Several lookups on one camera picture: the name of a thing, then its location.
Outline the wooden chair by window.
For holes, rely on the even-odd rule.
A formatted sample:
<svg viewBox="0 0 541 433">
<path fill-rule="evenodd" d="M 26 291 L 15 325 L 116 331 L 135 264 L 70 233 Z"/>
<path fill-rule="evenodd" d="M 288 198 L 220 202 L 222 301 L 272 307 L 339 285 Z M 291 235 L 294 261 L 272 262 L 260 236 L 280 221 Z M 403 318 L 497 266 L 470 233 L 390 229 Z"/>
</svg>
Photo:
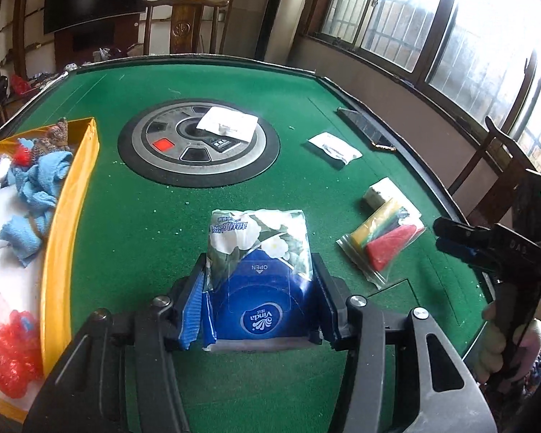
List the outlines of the wooden chair by window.
<svg viewBox="0 0 541 433">
<path fill-rule="evenodd" d="M 485 123 L 487 136 L 448 187 L 449 194 L 453 196 L 482 160 L 496 162 L 498 153 L 507 152 L 508 160 L 497 167 L 497 178 L 493 185 L 466 215 L 468 223 L 481 226 L 493 225 L 507 214 L 517 197 L 519 184 L 527 177 L 527 171 L 536 170 L 520 146 L 502 132 L 489 116 L 485 117 Z"/>
</svg>

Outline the yellow storage box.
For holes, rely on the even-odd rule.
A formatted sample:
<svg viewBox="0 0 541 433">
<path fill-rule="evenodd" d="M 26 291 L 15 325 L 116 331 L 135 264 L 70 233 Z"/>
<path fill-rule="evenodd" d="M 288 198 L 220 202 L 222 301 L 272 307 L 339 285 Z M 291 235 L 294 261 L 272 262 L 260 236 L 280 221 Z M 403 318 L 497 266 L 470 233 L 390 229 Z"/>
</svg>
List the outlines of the yellow storage box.
<svg viewBox="0 0 541 433">
<path fill-rule="evenodd" d="M 70 289 L 73 253 L 78 223 L 87 194 L 89 179 L 96 165 L 99 140 L 96 121 L 83 118 L 15 134 L 0 141 L 0 230 L 9 218 L 28 210 L 17 196 L 8 173 L 16 166 L 23 170 L 39 157 L 56 150 L 70 150 L 73 161 L 54 213 L 44 253 L 41 276 L 40 321 L 41 359 L 44 377 L 29 384 L 21 399 L 11 399 L 0 391 L 0 417 L 21 423 L 71 338 Z M 0 248 L 8 246 L 0 240 Z"/>
</svg>

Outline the white flat sachet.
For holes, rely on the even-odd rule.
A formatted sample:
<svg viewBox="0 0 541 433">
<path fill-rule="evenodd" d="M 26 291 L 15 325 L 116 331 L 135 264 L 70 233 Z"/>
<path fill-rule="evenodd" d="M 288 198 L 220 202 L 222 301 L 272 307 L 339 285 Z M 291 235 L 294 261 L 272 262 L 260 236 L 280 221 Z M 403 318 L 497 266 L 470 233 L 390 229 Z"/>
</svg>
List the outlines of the white flat sachet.
<svg viewBox="0 0 541 433">
<path fill-rule="evenodd" d="M 342 139 L 328 132 L 322 132 L 308 139 L 308 142 L 319 148 L 332 159 L 348 165 L 351 161 L 362 157 L 362 153 Z"/>
</svg>

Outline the pink wet wipes pack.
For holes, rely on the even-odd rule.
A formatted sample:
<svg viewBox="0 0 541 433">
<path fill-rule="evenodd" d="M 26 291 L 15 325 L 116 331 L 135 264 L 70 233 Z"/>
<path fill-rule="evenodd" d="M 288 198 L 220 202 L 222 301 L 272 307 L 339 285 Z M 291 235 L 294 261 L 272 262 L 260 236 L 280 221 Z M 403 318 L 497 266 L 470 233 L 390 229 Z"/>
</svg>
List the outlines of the pink wet wipes pack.
<svg viewBox="0 0 541 433">
<path fill-rule="evenodd" d="M 0 328 L 10 323 L 10 314 L 16 311 L 25 331 L 39 332 L 43 265 L 42 251 L 24 267 L 11 247 L 0 248 Z"/>
</svg>

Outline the white tissue pack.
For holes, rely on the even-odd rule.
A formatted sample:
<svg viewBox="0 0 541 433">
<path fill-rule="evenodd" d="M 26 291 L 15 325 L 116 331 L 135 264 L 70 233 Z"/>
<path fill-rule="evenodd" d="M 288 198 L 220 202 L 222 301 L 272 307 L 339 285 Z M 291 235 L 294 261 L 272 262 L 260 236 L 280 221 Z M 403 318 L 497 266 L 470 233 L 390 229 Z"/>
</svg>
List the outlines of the white tissue pack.
<svg viewBox="0 0 541 433">
<path fill-rule="evenodd" d="M 373 210 L 380 208 L 389 200 L 395 200 L 401 207 L 404 207 L 410 216 L 420 218 L 420 211 L 403 194 L 403 192 L 389 178 L 385 177 L 371 185 L 362 196 L 362 200 Z"/>
</svg>

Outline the white paper packet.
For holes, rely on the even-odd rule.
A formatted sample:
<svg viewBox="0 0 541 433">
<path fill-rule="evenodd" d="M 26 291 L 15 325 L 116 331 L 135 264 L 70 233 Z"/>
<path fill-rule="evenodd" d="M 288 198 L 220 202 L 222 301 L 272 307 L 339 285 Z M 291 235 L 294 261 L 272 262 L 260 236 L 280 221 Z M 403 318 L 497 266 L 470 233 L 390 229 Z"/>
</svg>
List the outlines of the white paper packet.
<svg viewBox="0 0 541 433">
<path fill-rule="evenodd" d="M 198 121 L 196 128 L 209 133 L 249 143 L 259 119 L 239 110 L 212 106 Z"/>
</svg>

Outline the red yellow sponge pack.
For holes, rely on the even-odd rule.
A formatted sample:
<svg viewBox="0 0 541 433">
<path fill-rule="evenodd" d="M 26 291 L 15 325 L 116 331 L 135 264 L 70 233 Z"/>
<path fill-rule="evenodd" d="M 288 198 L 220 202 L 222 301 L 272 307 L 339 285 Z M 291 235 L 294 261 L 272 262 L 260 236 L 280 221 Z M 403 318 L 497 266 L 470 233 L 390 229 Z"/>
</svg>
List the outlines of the red yellow sponge pack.
<svg viewBox="0 0 541 433">
<path fill-rule="evenodd" d="M 418 209 L 406 198 L 392 197 L 336 244 L 367 281 L 383 289 L 392 262 L 425 230 Z"/>
</svg>

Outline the red mesh ball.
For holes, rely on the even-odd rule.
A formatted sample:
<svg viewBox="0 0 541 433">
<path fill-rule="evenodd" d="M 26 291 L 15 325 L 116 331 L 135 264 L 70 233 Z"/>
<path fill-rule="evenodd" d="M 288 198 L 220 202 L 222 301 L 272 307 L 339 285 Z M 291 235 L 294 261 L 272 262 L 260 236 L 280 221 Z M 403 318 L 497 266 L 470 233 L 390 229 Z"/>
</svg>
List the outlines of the red mesh ball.
<svg viewBox="0 0 541 433">
<path fill-rule="evenodd" d="M 0 324 L 0 391 L 21 399 L 43 377 L 38 323 L 31 313 L 13 310 L 8 323 Z"/>
</svg>

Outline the round mahjong table console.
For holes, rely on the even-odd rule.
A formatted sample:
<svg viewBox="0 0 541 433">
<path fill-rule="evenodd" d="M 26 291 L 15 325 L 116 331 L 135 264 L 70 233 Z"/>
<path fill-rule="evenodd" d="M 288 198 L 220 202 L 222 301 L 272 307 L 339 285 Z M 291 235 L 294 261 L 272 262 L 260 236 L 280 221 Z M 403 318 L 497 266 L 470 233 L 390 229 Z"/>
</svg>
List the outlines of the round mahjong table console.
<svg viewBox="0 0 541 433">
<path fill-rule="evenodd" d="M 122 128 L 117 149 L 137 175 L 167 186 L 208 189 L 231 186 L 263 174 L 276 162 L 280 140 L 264 119 L 250 142 L 197 127 L 211 108 L 236 111 L 216 100 L 170 100 L 141 111 Z"/>
</svg>

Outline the blue Vinda tissue pack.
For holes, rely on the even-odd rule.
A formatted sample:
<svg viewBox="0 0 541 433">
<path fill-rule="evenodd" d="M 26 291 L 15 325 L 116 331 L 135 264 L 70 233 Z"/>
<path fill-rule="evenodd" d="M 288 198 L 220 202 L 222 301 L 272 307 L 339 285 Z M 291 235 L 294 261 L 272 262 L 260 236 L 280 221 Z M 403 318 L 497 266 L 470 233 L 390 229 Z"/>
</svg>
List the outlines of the blue Vinda tissue pack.
<svg viewBox="0 0 541 433">
<path fill-rule="evenodd" d="M 205 270 L 204 350 L 274 352 L 320 344 L 303 211 L 214 210 Z"/>
</svg>

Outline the black smartphone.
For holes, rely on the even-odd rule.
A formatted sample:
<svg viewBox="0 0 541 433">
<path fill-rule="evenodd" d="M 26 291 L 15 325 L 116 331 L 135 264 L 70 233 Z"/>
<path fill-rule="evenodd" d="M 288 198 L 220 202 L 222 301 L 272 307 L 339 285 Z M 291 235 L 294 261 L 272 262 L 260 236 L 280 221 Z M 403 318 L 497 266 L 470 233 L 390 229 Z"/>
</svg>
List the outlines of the black smartphone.
<svg viewBox="0 0 541 433">
<path fill-rule="evenodd" d="M 356 110 L 339 108 L 337 115 L 343 119 L 357 134 L 361 135 L 367 146 L 371 150 L 380 150 L 381 152 L 394 153 L 396 147 L 383 135 L 374 123 L 362 113 Z"/>
</svg>

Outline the light blue towel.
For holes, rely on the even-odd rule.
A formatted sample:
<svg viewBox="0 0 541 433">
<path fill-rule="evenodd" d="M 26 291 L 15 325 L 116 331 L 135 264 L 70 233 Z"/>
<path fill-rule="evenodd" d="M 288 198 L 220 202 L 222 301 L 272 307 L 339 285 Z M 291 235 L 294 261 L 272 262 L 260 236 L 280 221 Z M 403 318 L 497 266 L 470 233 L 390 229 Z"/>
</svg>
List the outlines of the light blue towel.
<svg viewBox="0 0 541 433">
<path fill-rule="evenodd" d="M 26 268 L 48 241 L 58 200 L 70 171 L 73 153 L 56 150 L 39 157 L 26 170 L 16 166 L 9 173 L 17 196 L 28 210 L 14 215 L 1 227 L 0 240 L 5 240 L 13 254 Z"/>
</svg>

